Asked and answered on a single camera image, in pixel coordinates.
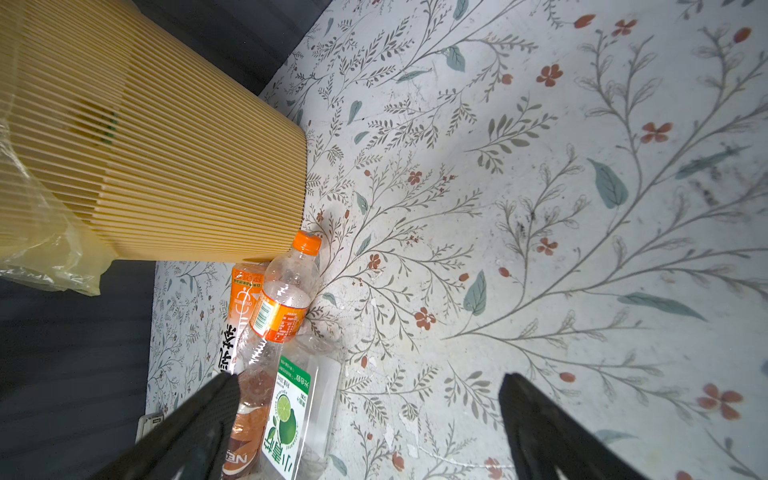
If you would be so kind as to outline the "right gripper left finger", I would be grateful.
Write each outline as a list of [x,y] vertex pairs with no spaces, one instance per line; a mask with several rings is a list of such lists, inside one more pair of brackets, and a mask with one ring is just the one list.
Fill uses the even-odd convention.
[[220,373],[93,479],[219,479],[240,401]]

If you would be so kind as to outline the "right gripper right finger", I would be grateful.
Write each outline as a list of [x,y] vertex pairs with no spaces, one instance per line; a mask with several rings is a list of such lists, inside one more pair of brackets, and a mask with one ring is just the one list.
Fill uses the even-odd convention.
[[641,479],[533,383],[504,376],[498,395],[519,479]]

